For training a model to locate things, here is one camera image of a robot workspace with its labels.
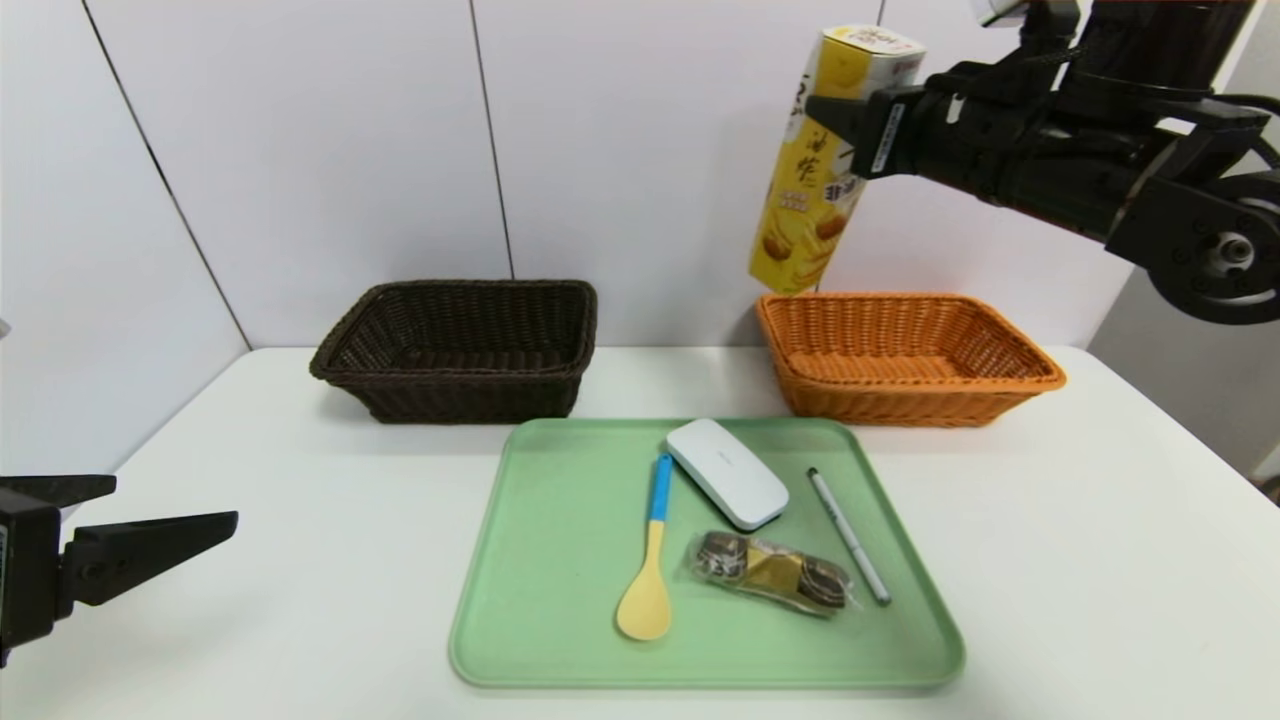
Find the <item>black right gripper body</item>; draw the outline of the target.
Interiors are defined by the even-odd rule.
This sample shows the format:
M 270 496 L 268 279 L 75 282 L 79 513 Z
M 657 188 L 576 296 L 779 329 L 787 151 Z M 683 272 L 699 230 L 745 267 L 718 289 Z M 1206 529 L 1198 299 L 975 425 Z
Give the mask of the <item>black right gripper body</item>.
M 1014 102 L 998 87 L 972 86 L 988 69 L 954 67 L 873 92 L 858 122 L 855 173 L 915 176 L 993 201 L 1014 143 Z

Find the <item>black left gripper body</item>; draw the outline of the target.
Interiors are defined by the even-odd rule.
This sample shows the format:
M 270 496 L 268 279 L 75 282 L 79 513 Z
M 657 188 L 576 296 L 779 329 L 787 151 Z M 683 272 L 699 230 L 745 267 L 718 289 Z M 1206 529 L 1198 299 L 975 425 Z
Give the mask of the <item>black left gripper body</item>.
M 42 500 L 1 489 L 3 660 L 45 638 L 58 620 L 61 512 Z

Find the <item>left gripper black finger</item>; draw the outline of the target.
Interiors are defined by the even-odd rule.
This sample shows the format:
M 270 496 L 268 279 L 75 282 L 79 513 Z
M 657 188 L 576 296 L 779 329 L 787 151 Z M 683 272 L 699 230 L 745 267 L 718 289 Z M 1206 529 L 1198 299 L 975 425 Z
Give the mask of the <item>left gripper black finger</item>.
M 238 512 L 81 527 L 64 546 L 59 605 L 101 606 L 232 538 Z
M 68 509 L 116 489 L 114 475 L 1 477 L 1 488 Z

